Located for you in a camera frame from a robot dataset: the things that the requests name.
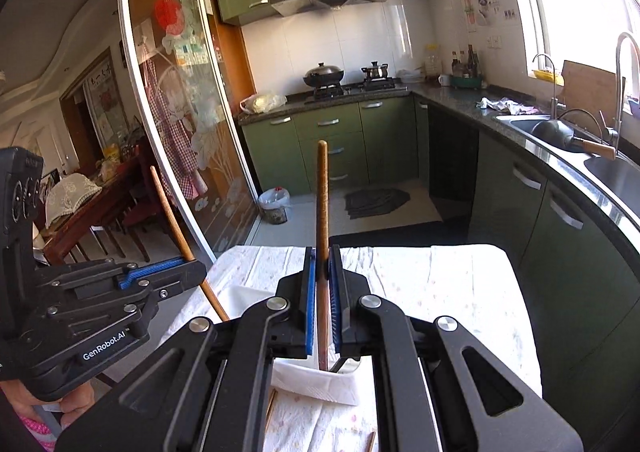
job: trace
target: wooden cutting board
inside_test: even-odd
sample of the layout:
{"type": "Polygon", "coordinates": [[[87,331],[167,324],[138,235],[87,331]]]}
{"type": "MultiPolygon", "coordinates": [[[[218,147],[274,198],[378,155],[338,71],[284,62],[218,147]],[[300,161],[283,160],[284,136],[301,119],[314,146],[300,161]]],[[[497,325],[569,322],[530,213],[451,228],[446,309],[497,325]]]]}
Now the wooden cutting board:
{"type": "MultiPolygon", "coordinates": [[[[598,124],[602,123],[599,112],[602,110],[607,127],[614,126],[616,118],[615,73],[565,60],[562,67],[562,78],[564,79],[564,89],[560,96],[560,102],[565,104],[567,109],[585,109],[596,117],[598,124]]],[[[600,131],[586,114],[571,112],[566,116],[566,119],[596,136],[600,136],[600,131]]]]}

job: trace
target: human hand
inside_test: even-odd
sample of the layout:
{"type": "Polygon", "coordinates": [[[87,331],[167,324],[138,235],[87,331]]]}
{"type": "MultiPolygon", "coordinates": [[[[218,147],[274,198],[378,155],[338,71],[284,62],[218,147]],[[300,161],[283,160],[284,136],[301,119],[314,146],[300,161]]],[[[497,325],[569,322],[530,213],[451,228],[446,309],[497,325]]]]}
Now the human hand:
{"type": "Polygon", "coordinates": [[[89,382],[75,388],[66,396],[56,402],[41,402],[33,396],[20,380],[10,380],[0,382],[0,387],[4,392],[14,411],[24,418],[42,422],[33,409],[33,405],[49,405],[49,403],[59,403],[60,410],[64,413],[60,425],[66,428],[76,419],[80,418],[95,403],[94,388],[89,382]]]}

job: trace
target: red circle decoration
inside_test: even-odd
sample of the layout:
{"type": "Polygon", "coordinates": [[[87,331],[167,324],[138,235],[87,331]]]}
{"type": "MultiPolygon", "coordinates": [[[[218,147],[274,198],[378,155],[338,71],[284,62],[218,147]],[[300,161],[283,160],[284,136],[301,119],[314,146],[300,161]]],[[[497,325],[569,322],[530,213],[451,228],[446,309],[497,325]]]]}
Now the red circle decoration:
{"type": "Polygon", "coordinates": [[[184,13],[178,0],[156,0],[154,13],[158,24],[171,35],[184,31],[184,13]]]}

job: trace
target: glass door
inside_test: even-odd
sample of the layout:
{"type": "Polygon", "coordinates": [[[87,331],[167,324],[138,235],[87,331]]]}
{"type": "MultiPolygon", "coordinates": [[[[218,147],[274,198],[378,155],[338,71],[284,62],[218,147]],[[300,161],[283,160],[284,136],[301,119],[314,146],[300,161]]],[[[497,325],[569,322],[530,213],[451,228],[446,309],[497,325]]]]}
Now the glass door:
{"type": "Polygon", "coordinates": [[[118,0],[127,66],[162,181],[212,260],[257,219],[206,0],[118,0]]]}

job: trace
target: metal screw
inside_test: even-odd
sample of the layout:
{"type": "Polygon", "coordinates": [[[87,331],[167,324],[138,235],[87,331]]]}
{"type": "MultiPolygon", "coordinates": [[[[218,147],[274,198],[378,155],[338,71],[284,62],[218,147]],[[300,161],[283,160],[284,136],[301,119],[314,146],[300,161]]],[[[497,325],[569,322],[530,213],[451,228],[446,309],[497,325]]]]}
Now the metal screw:
{"type": "Polygon", "coordinates": [[[282,297],[271,297],[267,300],[267,307],[271,311],[282,311],[287,305],[289,305],[289,302],[282,297]]]}
{"type": "Polygon", "coordinates": [[[369,308],[377,308],[382,305],[382,301],[380,300],[380,297],[376,295],[364,295],[360,299],[360,303],[364,307],[369,307],[369,308]]]}
{"type": "Polygon", "coordinates": [[[194,333],[204,333],[209,329],[209,321],[204,317],[197,317],[191,319],[189,322],[189,329],[194,333]]]}
{"type": "Polygon", "coordinates": [[[438,318],[438,327],[443,331],[455,331],[458,329],[458,322],[452,317],[440,317],[438,318]]]}

